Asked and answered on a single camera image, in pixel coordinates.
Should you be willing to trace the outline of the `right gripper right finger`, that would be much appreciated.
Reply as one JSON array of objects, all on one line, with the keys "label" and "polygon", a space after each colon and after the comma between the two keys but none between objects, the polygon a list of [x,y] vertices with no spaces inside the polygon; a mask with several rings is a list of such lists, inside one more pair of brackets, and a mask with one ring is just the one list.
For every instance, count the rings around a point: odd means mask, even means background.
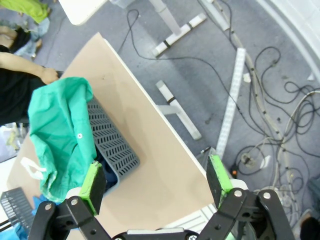
[{"label": "right gripper right finger", "polygon": [[201,240],[293,240],[294,234],[274,190],[252,192],[234,187],[217,155],[207,159],[206,179],[216,213],[199,234]]}]

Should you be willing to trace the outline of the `person's left hand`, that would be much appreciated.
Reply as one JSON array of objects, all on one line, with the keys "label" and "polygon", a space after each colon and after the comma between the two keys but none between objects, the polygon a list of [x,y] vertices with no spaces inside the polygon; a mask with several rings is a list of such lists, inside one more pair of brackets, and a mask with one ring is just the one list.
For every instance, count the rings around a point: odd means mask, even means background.
[{"label": "person's left hand", "polygon": [[46,85],[49,85],[59,79],[58,73],[55,69],[53,68],[47,68],[43,67],[41,74],[40,74],[40,79],[42,82]]}]

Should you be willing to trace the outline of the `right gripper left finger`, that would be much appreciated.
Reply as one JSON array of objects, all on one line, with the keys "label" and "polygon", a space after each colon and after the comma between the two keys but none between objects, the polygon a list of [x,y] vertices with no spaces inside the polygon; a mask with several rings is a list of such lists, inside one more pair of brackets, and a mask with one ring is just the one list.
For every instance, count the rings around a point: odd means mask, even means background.
[{"label": "right gripper left finger", "polygon": [[62,203],[43,201],[38,206],[28,235],[30,240],[65,240],[72,229],[86,240],[111,240],[96,215],[99,214],[107,180],[103,166],[95,161],[86,174],[78,195]]}]

